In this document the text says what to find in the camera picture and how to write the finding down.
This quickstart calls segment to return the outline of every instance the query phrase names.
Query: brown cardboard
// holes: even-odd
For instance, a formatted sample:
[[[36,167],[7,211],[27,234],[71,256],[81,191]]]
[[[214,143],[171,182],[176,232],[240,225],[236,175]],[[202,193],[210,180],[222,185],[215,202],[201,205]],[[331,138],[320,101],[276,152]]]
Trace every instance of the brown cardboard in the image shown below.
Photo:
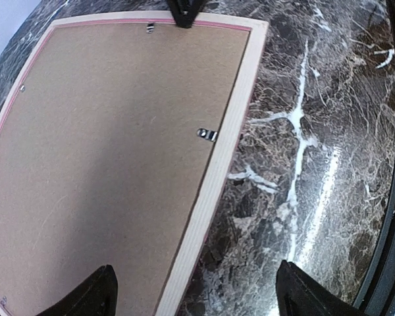
[[[117,315],[152,315],[232,91],[248,32],[56,29],[0,134],[0,298],[53,305],[100,265]]]

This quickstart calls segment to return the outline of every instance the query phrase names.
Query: wooden frame edge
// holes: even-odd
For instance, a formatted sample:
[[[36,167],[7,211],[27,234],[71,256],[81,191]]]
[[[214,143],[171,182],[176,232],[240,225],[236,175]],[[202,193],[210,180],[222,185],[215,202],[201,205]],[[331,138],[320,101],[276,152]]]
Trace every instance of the wooden frame edge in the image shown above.
[[[158,22],[174,24],[174,19],[169,11],[130,11],[117,13],[99,13],[84,16],[75,16],[54,20],[46,29],[42,37],[33,48],[24,66],[16,77],[14,84],[0,110],[0,131],[6,120],[14,99],[18,95],[23,81],[36,57],[41,52],[43,45],[47,42],[56,28],[70,27],[74,24],[97,24],[97,22]],[[199,13],[194,23],[195,25],[212,26],[221,28],[235,28],[237,30],[247,30],[250,32],[242,62],[238,71],[232,94],[228,102],[227,110],[223,119],[219,138],[213,150],[212,157],[208,164],[205,178],[203,179],[199,197],[196,201],[190,222],[184,233],[180,249],[174,259],[174,265],[170,271],[167,283],[164,287],[161,299],[159,300],[155,316],[174,315],[178,309],[180,301],[186,290],[188,281],[196,264],[201,247],[209,230],[213,218],[213,211],[218,204],[219,196],[225,183],[226,174],[229,170],[232,156],[237,145],[241,126],[246,116],[248,103],[252,95],[254,81],[257,76],[260,58],[265,44],[268,22],[253,20],[238,16],[227,16],[221,14]],[[212,192],[211,198],[207,198],[205,192]],[[185,257],[187,265],[178,262],[178,257]],[[176,293],[170,293],[167,288],[181,288]],[[12,316],[7,309],[0,304],[0,316]]]
[[[246,26],[251,26],[249,40],[219,130],[219,137],[199,191],[199,197],[192,210],[190,222],[174,260],[155,316],[175,315],[179,308],[196,262],[199,259],[199,253],[209,231],[215,208],[221,197],[246,117],[269,24],[268,22],[248,18],[232,19],[231,22],[241,22],[243,19],[246,20]],[[186,262],[180,263],[177,260],[178,257],[186,258]]]

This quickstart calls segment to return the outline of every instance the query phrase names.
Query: wall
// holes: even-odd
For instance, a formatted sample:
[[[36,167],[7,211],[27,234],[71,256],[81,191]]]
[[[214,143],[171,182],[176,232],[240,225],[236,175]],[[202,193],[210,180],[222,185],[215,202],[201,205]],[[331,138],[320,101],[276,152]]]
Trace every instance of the wall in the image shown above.
[[[40,0],[0,0],[0,54]]]

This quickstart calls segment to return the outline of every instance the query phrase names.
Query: pink frame border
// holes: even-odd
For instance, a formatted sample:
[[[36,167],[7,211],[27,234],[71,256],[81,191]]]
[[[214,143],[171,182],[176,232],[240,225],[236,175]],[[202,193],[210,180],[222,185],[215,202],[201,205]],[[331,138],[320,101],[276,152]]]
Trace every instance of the pink frame border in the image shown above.
[[[89,20],[89,21],[81,21],[81,22],[71,22],[67,24],[60,24],[60,25],[50,25],[50,32],[44,37],[40,38],[39,40],[41,41],[40,46],[38,49],[35,51],[33,57],[28,61],[28,65],[25,69],[22,68],[21,70],[21,77],[16,78],[13,87],[17,86],[17,89],[14,90],[12,97],[5,108],[5,112],[2,117],[0,117],[0,133],[3,129],[3,125],[12,109],[13,103],[20,92],[20,87],[23,84],[23,81],[26,79],[27,75],[29,75],[30,70],[32,69],[32,66],[34,65],[36,59],[38,58],[39,54],[42,52],[45,44],[48,42],[50,37],[53,35],[54,31],[57,28],[69,28],[69,27],[74,27],[74,26],[85,26],[85,25],[91,25],[91,24],[122,24],[122,23],[149,23],[149,22],[155,22],[155,23],[164,23],[164,24],[174,24],[174,19],[172,18],[120,18],[120,19],[107,19],[107,20]],[[227,24],[227,23],[222,23],[222,22],[210,22],[210,21],[195,21],[194,25],[198,26],[208,26],[208,27],[214,27],[214,28],[228,28],[232,30],[242,30],[242,31],[247,31],[251,32],[253,29],[248,26],[241,26],[237,24]],[[0,309],[1,311],[4,311],[8,316],[14,316],[4,305],[0,304]]]

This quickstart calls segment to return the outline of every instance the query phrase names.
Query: dark marble countertop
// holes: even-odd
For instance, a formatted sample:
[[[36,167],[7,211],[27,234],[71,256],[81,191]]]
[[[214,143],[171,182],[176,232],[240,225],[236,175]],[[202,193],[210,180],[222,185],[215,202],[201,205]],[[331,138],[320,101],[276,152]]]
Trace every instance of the dark marble countertop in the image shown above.
[[[55,18],[167,10],[162,0],[43,0],[0,56],[0,108]],[[395,66],[385,0],[209,0],[269,21],[242,139],[179,315],[278,315],[275,273],[297,263],[351,302],[388,201]]]

